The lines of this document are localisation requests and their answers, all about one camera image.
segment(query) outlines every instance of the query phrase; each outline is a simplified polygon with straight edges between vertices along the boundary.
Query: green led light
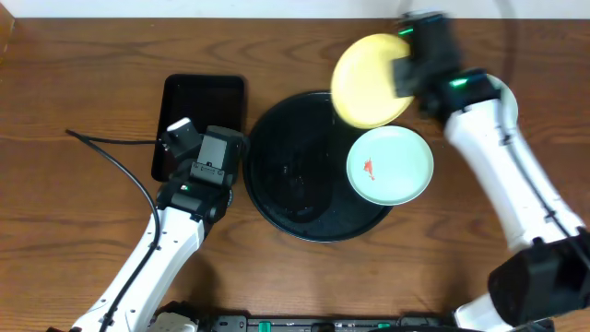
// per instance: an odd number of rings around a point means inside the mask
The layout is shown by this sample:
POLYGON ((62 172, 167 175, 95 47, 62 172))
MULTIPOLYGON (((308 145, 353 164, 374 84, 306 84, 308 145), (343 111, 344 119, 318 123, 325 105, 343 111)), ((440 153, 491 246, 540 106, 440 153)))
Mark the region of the green led light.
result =
POLYGON ((414 31, 414 29, 410 28, 410 29, 407 29, 407 30, 401 30, 397 34, 400 35, 400 36, 403 36, 403 35, 409 34, 412 31, 414 31))
POLYGON ((463 87, 465 84, 467 84, 467 78, 458 78, 451 81, 451 86, 453 88, 463 87))

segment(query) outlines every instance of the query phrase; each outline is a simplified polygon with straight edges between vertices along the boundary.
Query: black round plate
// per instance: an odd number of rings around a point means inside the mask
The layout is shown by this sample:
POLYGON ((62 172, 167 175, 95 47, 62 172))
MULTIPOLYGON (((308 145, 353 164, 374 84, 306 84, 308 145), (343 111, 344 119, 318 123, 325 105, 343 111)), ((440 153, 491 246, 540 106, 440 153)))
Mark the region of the black round plate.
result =
POLYGON ((309 241, 342 241, 370 230, 391 207, 366 201, 348 182, 348 151, 364 132, 338 118, 328 91, 275 105, 250 134, 243 164, 256 208, 282 231, 309 241))

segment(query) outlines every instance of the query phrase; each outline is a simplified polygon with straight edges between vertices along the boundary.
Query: wooden table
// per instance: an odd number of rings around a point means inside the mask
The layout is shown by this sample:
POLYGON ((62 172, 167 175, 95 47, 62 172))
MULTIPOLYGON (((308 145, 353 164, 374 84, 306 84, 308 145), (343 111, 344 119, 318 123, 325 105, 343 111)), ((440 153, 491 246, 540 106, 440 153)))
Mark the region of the wooden table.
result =
MULTIPOLYGON (((389 20, 20 19, 0 67, 0 330, 70 327, 136 246, 149 209, 108 161, 65 128, 153 138, 164 79, 241 74, 248 130, 290 95, 327 89, 338 57, 389 20)), ((520 124, 572 209, 590 219, 590 23, 522 21, 513 80, 520 124)), ((460 20, 468 65, 502 71, 494 20, 460 20)), ((435 158, 426 192, 372 231, 343 243, 308 243, 277 230, 243 182, 164 302, 258 315, 384 316, 443 312, 486 290, 509 257, 475 177, 416 110, 398 119, 435 158)), ((152 147, 106 147, 154 195, 152 147)), ((558 319, 587 331, 590 315, 558 319)))

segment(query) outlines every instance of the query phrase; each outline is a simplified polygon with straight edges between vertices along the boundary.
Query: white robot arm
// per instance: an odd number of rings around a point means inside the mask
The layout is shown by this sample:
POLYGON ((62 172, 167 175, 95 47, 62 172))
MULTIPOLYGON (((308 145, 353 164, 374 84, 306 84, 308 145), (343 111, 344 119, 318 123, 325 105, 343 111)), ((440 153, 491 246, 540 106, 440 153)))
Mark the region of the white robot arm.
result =
MULTIPOLYGON (((466 159, 490 198, 511 251, 518 253, 537 238, 544 243, 564 240, 569 236, 566 234, 579 235, 579 228, 585 227, 539 166, 517 124, 503 116, 499 100, 483 101, 451 114, 444 135, 466 159), (504 141, 505 135, 511 139, 504 141), (548 209, 554 211, 560 225, 548 209)), ((489 294, 457 309, 454 318, 459 327, 477 331, 513 329, 500 318, 489 294)))
POLYGON ((394 61, 396 92, 438 120, 490 198, 514 256, 490 274, 489 293, 454 313, 459 327, 511 331, 587 307, 590 239, 503 111, 482 69, 463 70, 448 19, 407 15, 410 56, 394 61))
MULTIPOLYGON (((179 166, 158 194, 159 227, 152 214, 119 274, 71 331, 146 331, 181 266, 198 250, 213 224, 225 216, 230 189, 237 180, 243 134, 211 125, 201 136, 184 118, 168 127, 162 141, 179 166)), ((190 321, 181 327, 178 331, 196 331, 190 321)))
MULTIPOLYGON (((192 220, 190 213, 174 207, 166 207, 158 210, 158 213, 161 224, 159 247, 117 305, 118 309, 107 328, 109 332, 147 331, 149 321, 174 277, 205 239, 204 222, 192 220)), ((74 327, 79 327, 82 331, 100 330, 104 313, 146 255, 154 238, 154 222, 152 216, 136 249, 111 286, 86 314, 76 320, 74 327)))

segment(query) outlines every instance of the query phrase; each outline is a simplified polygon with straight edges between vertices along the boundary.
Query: red stain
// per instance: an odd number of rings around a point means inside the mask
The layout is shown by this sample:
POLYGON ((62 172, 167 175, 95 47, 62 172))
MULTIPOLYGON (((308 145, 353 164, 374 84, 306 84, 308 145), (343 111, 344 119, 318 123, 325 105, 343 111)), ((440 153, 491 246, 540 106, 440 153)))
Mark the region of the red stain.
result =
POLYGON ((371 176, 371 180, 375 181, 375 177, 372 176, 372 161, 371 161, 371 158, 369 158, 369 160, 365 161, 365 172, 369 172, 369 175, 371 176))

